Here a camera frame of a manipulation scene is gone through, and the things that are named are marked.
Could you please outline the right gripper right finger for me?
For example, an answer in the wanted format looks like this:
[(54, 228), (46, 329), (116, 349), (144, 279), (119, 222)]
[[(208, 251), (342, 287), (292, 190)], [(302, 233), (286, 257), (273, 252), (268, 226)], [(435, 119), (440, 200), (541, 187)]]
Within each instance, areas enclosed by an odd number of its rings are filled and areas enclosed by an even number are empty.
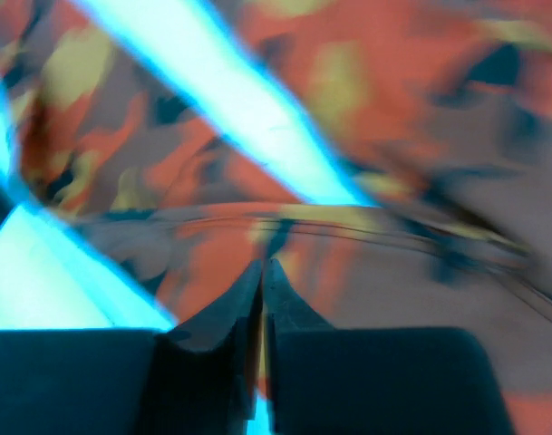
[(276, 434), (511, 434), (485, 350), (453, 327), (337, 329), (277, 261), (263, 276)]

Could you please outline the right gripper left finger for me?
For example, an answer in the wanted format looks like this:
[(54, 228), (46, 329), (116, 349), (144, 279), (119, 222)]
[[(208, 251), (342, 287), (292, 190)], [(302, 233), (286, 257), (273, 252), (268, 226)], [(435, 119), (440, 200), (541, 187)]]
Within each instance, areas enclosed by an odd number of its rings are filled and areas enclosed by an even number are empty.
[(140, 401), (141, 434), (243, 434), (255, 412), (262, 265), (157, 336)]

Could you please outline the orange camouflage trousers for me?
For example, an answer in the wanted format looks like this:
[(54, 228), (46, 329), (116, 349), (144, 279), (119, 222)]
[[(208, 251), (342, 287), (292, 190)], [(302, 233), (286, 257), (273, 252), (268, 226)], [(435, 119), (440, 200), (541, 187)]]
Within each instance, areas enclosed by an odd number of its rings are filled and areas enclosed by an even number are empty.
[(552, 1), (0, 1), (0, 434), (141, 434), (156, 338), (253, 261), (453, 327), (552, 434)]

